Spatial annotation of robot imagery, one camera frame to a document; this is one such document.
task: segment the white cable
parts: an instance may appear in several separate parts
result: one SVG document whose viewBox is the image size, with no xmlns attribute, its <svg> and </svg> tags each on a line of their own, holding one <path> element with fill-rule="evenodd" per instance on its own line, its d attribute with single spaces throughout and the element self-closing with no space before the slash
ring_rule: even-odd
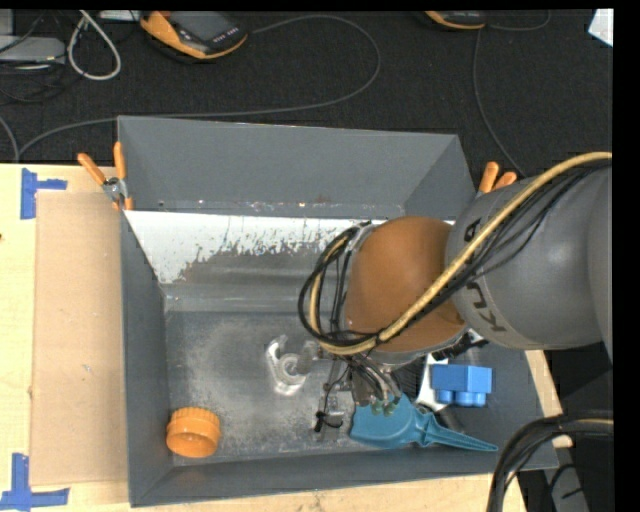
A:
<svg viewBox="0 0 640 512">
<path fill-rule="evenodd" d="M 69 44 L 67 46 L 69 64 L 71 64 L 71 67 L 75 69 L 78 72 L 78 74 L 82 75 L 85 78 L 89 78 L 91 80 L 111 80 L 118 73 L 120 73 L 120 68 L 122 65 L 120 60 L 120 54 L 118 53 L 116 46 L 113 44 L 113 41 L 111 41 L 109 36 L 104 32 L 104 30 L 102 30 L 102 27 L 98 25 L 98 23 L 89 15 L 89 13 L 87 11 L 83 11 L 82 9 L 79 9 L 79 11 L 82 13 L 82 18 L 76 25 L 76 28 L 74 29 L 73 34 L 71 34 L 71 39 L 69 40 Z M 107 43 L 107 45 L 111 49 L 111 52 L 113 53 L 113 56 L 116 59 L 115 69 L 107 75 L 92 75 L 90 73 L 87 73 L 85 70 L 83 70 L 82 68 L 80 68 L 80 66 L 76 64 L 76 61 L 73 58 L 73 49 L 76 43 L 78 42 L 78 36 L 80 35 L 80 31 L 86 30 L 89 27 L 89 25 L 93 26 L 96 32 L 100 34 L 100 37 L 104 39 L 105 43 Z"/>
</svg>

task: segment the blue spray nozzle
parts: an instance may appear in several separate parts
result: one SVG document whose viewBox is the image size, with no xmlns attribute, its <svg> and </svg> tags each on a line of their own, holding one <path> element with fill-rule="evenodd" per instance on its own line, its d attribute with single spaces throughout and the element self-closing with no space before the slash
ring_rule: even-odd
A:
<svg viewBox="0 0 640 512">
<path fill-rule="evenodd" d="M 450 430 L 438 424 L 432 412 L 422 412 L 402 395 L 390 416 L 374 414 L 371 407 L 357 407 L 350 437 L 378 448 L 400 448 L 408 443 L 429 446 L 432 443 L 465 450 L 496 451 L 494 444 Z"/>
</svg>

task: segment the cardboard sheet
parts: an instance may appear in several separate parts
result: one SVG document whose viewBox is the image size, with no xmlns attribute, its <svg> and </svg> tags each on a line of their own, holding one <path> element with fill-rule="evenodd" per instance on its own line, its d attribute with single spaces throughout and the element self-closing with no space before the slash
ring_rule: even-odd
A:
<svg viewBox="0 0 640 512">
<path fill-rule="evenodd" d="M 32 485 L 127 478 L 118 213 L 73 185 L 37 198 Z"/>
</svg>

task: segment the black carpet floor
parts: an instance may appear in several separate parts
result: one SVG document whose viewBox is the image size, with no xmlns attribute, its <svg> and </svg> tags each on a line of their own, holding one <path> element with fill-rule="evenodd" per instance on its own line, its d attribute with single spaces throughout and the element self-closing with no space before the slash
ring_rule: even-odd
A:
<svg viewBox="0 0 640 512">
<path fill-rule="evenodd" d="M 168 58 L 137 25 L 101 21 L 122 58 L 115 78 L 88 80 L 69 66 L 29 77 L 5 70 L 0 116 L 22 162 L 71 163 L 85 151 L 108 164 L 116 140 L 110 121 L 32 142 L 120 114 L 453 133 L 474 180 L 489 160 L 533 175 L 579 153 L 611 150 L 613 49 L 587 32 L 593 10 L 552 10 L 548 22 L 545 10 L 488 11 L 488 28 L 455 32 L 425 23 L 418 12 L 234 12 L 250 32 L 247 42 L 199 65 Z M 15 13 L 20 35 L 39 11 Z M 68 38 L 79 16 L 46 14 L 35 33 Z M 307 18 L 251 33 L 301 16 Z M 89 73 L 113 69 L 93 30 L 74 54 Z M 39 101 L 45 96 L 54 97 Z M 286 111 L 242 114 L 265 110 Z M 4 135 L 0 160 L 15 160 Z"/>
</svg>

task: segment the blue tape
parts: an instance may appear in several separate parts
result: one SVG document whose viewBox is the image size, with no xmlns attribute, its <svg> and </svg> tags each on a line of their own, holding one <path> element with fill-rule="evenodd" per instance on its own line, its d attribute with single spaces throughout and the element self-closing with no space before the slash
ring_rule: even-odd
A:
<svg viewBox="0 0 640 512">
<path fill-rule="evenodd" d="M 28 169 L 22 169 L 22 194 L 20 218 L 33 219 L 36 216 L 36 192 L 38 190 L 66 190 L 65 180 L 49 179 L 38 181 L 38 175 Z"/>
<path fill-rule="evenodd" d="M 0 510 L 30 512 L 32 507 L 66 505 L 69 489 L 51 492 L 31 492 L 29 487 L 29 457 L 14 453 L 11 457 L 11 490 L 0 496 Z"/>
</svg>

